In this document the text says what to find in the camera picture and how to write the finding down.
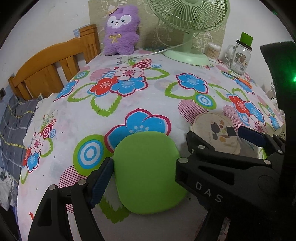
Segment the green rounded pad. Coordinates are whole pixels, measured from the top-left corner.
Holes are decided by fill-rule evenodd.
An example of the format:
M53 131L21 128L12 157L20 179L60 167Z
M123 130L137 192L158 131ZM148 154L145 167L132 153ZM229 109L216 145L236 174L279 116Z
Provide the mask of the green rounded pad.
M119 142L112 159L121 203L135 214L155 214L177 206L187 190L175 181L180 157L164 133L132 134Z

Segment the cream round compact case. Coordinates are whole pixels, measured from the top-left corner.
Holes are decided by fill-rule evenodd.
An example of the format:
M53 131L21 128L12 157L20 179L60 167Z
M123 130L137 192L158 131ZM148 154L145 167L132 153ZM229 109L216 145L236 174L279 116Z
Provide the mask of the cream round compact case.
M223 115L202 113L195 118L190 130L216 151L235 155L240 153L241 147L232 121Z

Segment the glass mason jar mug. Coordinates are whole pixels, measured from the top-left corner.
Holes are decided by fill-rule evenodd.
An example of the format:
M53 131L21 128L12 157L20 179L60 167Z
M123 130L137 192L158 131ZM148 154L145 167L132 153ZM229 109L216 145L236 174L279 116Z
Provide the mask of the glass mason jar mug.
M253 37L245 32L241 33L240 39L236 40L235 45L229 45L225 52L225 59L228 61L229 68L243 75L247 69L251 58Z

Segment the orange scissors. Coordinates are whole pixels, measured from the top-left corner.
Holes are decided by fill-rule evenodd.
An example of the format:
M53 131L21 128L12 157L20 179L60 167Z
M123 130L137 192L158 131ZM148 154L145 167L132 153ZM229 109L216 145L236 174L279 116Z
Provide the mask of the orange scissors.
M246 85L248 88L252 88L252 86L251 86L251 84L247 81L247 80L244 80L244 79L242 79L242 78L240 78L240 77L237 77L237 76L235 76L235 75L232 75L232 74L229 74L233 79L236 79L237 81L239 81L240 83L242 83L242 84L244 84L244 85Z

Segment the cotton swab container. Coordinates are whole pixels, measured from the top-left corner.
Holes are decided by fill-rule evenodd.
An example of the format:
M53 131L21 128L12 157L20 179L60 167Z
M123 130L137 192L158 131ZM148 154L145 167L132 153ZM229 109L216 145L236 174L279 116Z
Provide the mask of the cotton swab container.
M209 42L205 47L204 54L208 57L210 61L216 62L216 60L219 57L220 51L221 51L221 46L215 43Z

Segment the floral tablecloth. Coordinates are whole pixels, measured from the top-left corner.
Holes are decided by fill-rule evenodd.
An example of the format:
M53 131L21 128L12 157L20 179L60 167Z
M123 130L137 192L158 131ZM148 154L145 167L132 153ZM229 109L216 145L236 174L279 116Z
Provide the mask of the floral tablecloth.
M39 102L29 125L18 189L22 239L28 239L49 185L67 187L87 177L134 133L164 133L186 155L186 134L202 113L223 115L234 129L248 126L270 135L284 122L248 74L238 76L221 62L197 67L144 50L125 62L118 56L93 59L60 93ZM262 149L238 140L240 154L265 157Z

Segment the green desk fan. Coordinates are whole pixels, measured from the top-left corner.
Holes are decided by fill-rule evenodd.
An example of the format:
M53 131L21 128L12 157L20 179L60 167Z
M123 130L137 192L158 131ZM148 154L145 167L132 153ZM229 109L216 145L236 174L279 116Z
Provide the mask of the green desk fan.
M169 27L184 33L183 43L168 47L163 55L181 63L206 66L208 57L193 49L194 34L220 27L230 13L229 1L148 1L152 12Z

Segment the plaid grey bedding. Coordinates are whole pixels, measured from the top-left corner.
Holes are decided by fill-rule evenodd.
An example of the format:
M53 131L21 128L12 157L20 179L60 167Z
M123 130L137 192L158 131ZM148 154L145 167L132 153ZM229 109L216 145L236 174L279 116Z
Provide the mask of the plaid grey bedding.
M1 112L1 167L19 180L27 148L23 140L36 111L38 99L25 101L13 95Z

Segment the purple plush toy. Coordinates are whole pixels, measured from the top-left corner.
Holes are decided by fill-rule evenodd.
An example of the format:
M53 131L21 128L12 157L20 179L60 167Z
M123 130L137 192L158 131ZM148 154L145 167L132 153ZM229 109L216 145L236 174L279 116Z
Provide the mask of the purple plush toy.
M137 34L139 24L137 6L127 5L116 8L109 14L105 24L103 54L106 56L132 54L139 41Z

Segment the beige cartoon wall board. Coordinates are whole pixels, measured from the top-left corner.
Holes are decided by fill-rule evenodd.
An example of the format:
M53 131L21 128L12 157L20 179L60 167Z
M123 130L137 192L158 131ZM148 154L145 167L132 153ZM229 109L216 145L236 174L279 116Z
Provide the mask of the beige cartoon wall board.
M148 1L89 1L90 21L91 23L99 24L101 27L99 31L100 43L103 44L103 38L105 36L104 28L109 14L116 8L127 5L137 6L138 15L140 17L140 24L137 29L139 41L135 45L135 48L152 47L161 49L183 43L184 33L160 21L152 12ZM211 33L223 27L225 22L214 30L197 35L194 34L193 49L203 52L209 42L221 45L223 37L220 36L218 39L214 39Z

